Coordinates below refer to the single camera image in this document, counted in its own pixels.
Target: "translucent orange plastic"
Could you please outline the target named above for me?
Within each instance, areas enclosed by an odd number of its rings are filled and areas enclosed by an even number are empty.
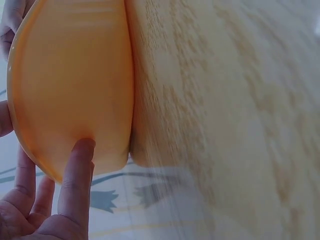
[[[93,138],[94,174],[128,160],[133,63],[123,0],[38,0],[13,41],[9,110],[20,144],[62,181],[77,140]]]

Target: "wooden board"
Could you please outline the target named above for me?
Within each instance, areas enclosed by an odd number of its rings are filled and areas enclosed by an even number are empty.
[[[319,3],[126,4],[135,162],[190,173],[216,239],[320,239]]]

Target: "skin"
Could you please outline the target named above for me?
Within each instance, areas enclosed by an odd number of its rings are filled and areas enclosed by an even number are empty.
[[[8,60],[9,51],[15,34],[36,0],[6,0],[0,22],[1,52]]]
[[[0,137],[13,130],[7,101],[0,102]],[[36,166],[19,150],[14,188],[0,200],[2,240],[87,240],[95,142],[79,140],[65,168],[58,214],[51,216],[55,183],[44,177],[36,191]]]

